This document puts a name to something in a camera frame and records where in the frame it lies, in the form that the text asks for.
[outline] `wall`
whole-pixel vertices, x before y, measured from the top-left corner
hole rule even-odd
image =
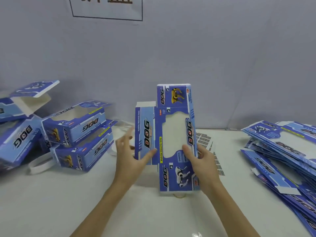
[[[260,55],[229,123],[316,124],[316,0],[279,0]]]
[[[59,79],[47,115],[95,98],[134,119],[156,84],[191,83],[198,127],[227,127],[275,0],[144,0],[144,22],[73,18],[69,0],[2,0],[1,86]]]

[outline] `white sign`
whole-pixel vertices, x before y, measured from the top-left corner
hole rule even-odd
[[[69,0],[74,17],[143,20],[143,0]]]

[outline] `tabletop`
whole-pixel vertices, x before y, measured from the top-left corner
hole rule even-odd
[[[240,149],[241,131],[198,129],[212,137],[223,169],[221,181],[261,237],[310,236],[292,211],[251,172]],[[0,178],[0,235],[67,237],[95,207],[115,173],[107,153],[88,172],[54,166],[29,175],[26,166]],[[156,166],[147,166],[113,212],[103,236],[227,236],[208,198],[200,191],[179,199],[160,196]]]

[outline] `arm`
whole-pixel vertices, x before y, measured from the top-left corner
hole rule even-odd
[[[129,139],[131,138],[130,135],[132,130],[133,128],[129,129],[122,138],[115,142],[117,160],[116,172],[112,185],[104,193],[96,207],[70,237],[101,236],[117,204],[121,201],[133,183],[136,182],[148,161],[156,153],[156,149],[154,149],[149,151],[143,159],[134,159],[129,147]]]
[[[214,206],[229,237],[260,237],[221,183],[214,155],[198,144],[201,155],[196,158],[186,145],[182,146],[200,181],[201,190]]]

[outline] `forearm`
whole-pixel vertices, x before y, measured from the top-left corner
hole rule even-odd
[[[78,226],[70,237],[99,237],[109,221],[117,204],[123,198],[128,188],[112,184],[104,193],[100,202]]]
[[[260,237],[222,183],[211,186],[206,195],[212,202],[229,237]]]

